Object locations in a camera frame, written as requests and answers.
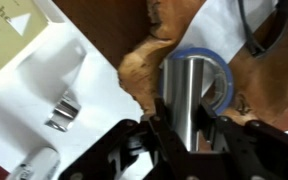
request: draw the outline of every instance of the blue tape roll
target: blue tape roll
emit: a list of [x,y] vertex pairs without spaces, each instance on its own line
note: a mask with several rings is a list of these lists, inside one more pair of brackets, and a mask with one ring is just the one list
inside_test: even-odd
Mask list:
[[[219,56],[218,54],[216,54],[215,52],[206,49],[206,48],[189,48],[189,49],[184,49],[181,51],[177,51],[175,53],[173,53],[168,60],[171,61],[175,61],[175,60],[182,60],[185,59],[187,56],[190,55],[201,55],[201,56],[206,56],[208,58],[211,58],[212,60],[214,60],[215,62],[217,62],[220,67],[222,68],[222,70],[225,72],[225,79],[227,81],[227,93],[224,97],[224,100],[222,101],[222,103],[216,108],[213,109],[216,114],[221,114],[229,105],[229,103],[231,102],[231,99],[233,97],[233,76],[232,76],[232,72],[230,70],[230,68],[228,67],[228,65],[226,64],[226,62],[223,60],[223,58],[221,56]],[[160,76],[160,88],[159,88],[159,92],[160,95],[163,95],[163,73]]]

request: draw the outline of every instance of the metal rod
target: metal rod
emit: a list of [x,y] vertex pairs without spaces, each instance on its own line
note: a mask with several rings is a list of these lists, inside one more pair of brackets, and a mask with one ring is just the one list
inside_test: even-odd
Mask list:
[[166,60],[164,101],[170,126],[188,151],[197,151],[196,112],[201,102],[204,60],[186,58]]

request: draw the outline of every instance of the shiny metal surface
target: shiny metal surface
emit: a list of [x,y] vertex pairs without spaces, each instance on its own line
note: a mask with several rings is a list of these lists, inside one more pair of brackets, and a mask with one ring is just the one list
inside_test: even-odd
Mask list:
[[72,127],[73,121],[80,109],[81,106],[77,102],[64,94],[55,106],[46,125],[56,130],[66,132]]
[[201,101],[202,58],[168,59],[164,64],[164,101],[171,127],[188,151],[197,150],[195,113]]
[[213,108],[213,110],[218,109],[222,103],[225,101],[226,96],[228,96],[228,86],[232,86],[233,84],[228,82],[228,79],[226,78],[225,71],[222,68],[222,66],[216,62],[214,59],[203,56],[203,55],[191,55],[187,58],[190,59],[203,59],[204,60],[204,72],[203,72],[203,87],[205,84],[212,84],[214,82],[215,86],[215,96],[210,102],[210,106]]

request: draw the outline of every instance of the metal cylinder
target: metal cylinder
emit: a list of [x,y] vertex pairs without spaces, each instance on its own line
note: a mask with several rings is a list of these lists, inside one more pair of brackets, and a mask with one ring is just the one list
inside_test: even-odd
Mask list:
[[204,60],[168,59],[164,62],[163,83],[167,119],[188,151],[197,150],[194,120],[201,102]]

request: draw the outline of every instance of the wooden surface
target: wooden surface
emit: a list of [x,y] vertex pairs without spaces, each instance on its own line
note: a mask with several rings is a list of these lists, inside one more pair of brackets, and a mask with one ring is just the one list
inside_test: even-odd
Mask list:
[[[146,0],[54,0],[88,39],[118,67],[149,34]],[[269,21],[257,32],[265,35]],[[243,124],[259,118],[288,130],[288,31],[264,58],[254,59],[242,48],[230,63],[236,96],[226,112]],[[249,113],[241,115],[242,105]]]
[[146,0],[54,2],[115,68],[149,34]]

